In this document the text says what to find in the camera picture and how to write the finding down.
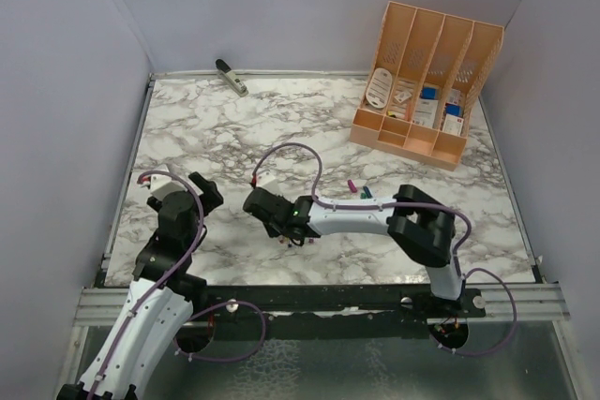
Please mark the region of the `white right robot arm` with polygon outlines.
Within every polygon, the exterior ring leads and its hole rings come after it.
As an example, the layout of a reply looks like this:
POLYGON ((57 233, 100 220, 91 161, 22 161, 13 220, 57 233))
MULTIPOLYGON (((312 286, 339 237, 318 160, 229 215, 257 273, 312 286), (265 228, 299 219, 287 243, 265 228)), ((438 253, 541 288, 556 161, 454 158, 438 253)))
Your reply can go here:
POLYGON ((397 194, 384 198, 333 200, 306 195, 295 201, 255 186, 243 211, 262 222, 269 236, 283 236, 297 245, 340 233, 387 236, 426 268, 430 304, 438 315, 451 317, 465 303, 452 249, 458 212, 413 185, 402 185, 397 194))

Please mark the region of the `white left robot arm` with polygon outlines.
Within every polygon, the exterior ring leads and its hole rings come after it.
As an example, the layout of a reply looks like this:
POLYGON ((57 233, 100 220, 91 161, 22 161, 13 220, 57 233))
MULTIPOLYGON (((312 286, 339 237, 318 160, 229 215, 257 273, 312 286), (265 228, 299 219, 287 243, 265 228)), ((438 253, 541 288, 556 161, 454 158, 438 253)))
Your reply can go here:
POLYGON ((207 234, 205 217, 222 205, 215 182, 198 172, 186 179, 167 170, 141 174, 157 228, 136 258, 127 296, 95 359, 60 399, 140 399, 183 324, 206 311, 205 280, 188 273, 207 234))

